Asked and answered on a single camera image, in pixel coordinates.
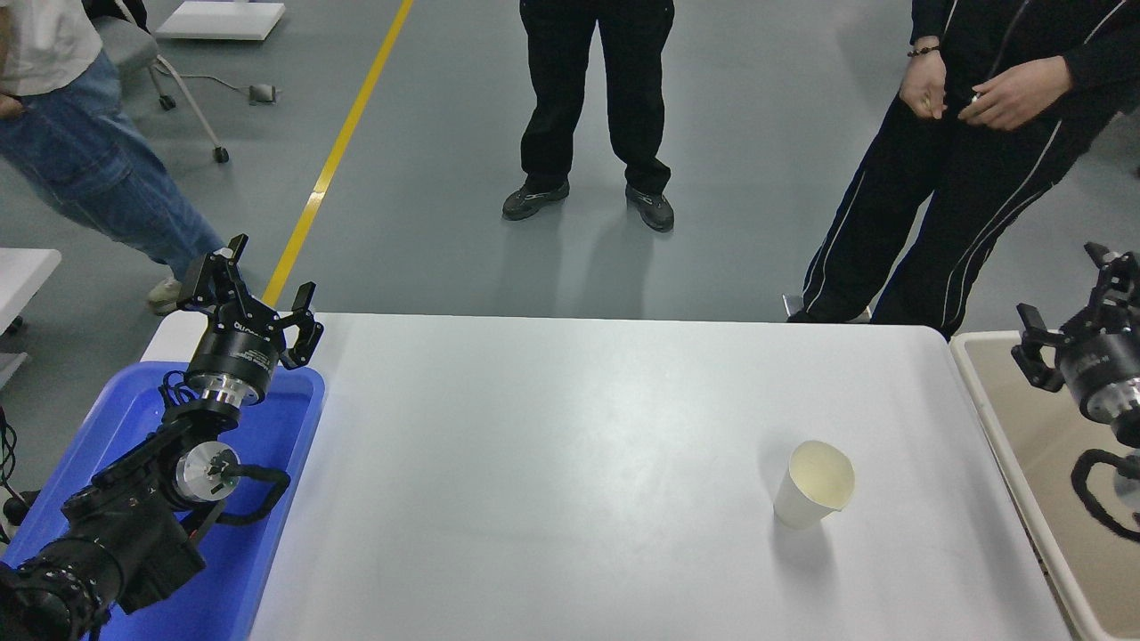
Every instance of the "gray shoe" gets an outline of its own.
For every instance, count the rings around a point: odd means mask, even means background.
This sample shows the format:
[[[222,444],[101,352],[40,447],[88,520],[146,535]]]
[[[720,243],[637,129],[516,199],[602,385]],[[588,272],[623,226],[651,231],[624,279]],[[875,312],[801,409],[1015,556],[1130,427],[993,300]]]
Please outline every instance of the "gray shoe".
[[[654,232],[673,229],[673,205],[665,194],[645,194],[626,185],[626,198],[642,214],[642,220]]]
[[[561,201],[570,194],[570,181],[564,181],[553,192],[531,192],[526,185],[506,197],[503,203],[503,218],[522,220],[538,213],[544,206]]]
[[[182,284],[166,276],[146,295],[146,305],[155,316],[165,316],[178,309],[178,293]]]

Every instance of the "wristband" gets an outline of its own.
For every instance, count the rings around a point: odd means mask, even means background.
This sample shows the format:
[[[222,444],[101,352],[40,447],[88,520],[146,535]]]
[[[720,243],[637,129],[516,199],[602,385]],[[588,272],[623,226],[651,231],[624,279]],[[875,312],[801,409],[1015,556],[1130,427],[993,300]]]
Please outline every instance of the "wristband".
[[[935,44],[934,47],[923,47],[921,49],[911,49],[906,52],[907,58],[917,58],[919,56],[926,56],[930,51],[940,51],[942,44]]]

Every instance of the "white shirt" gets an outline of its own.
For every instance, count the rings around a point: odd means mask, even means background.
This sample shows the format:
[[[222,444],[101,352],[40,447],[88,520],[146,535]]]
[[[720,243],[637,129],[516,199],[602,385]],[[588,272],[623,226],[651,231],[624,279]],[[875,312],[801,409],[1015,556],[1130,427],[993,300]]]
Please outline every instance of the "white shirt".
[[[0,92],[34,96],[66,87],[103,49],[81,0],[0,0],[11,17]]]

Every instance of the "paper cup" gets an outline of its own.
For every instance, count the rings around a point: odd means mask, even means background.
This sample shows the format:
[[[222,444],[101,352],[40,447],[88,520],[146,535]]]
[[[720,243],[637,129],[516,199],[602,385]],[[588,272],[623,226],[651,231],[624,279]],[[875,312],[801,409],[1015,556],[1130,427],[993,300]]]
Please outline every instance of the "paper cup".
[[[854,490],[855,470],[847,456],[823,441],[805,441],[791,453],[776,493],[776,517],[790,528],[812,527],[846,508]]]

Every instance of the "blue jeans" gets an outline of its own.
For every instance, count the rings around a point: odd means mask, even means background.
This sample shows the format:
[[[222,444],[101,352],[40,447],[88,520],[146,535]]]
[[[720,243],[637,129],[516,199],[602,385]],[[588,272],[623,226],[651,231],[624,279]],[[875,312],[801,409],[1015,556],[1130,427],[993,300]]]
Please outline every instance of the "blue jeans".
[[[57,212],[169,266],[178,279],[223,245],[123,114],[105,54],[67,87],[19,99],[24,114],[0,120],[0,155]]]

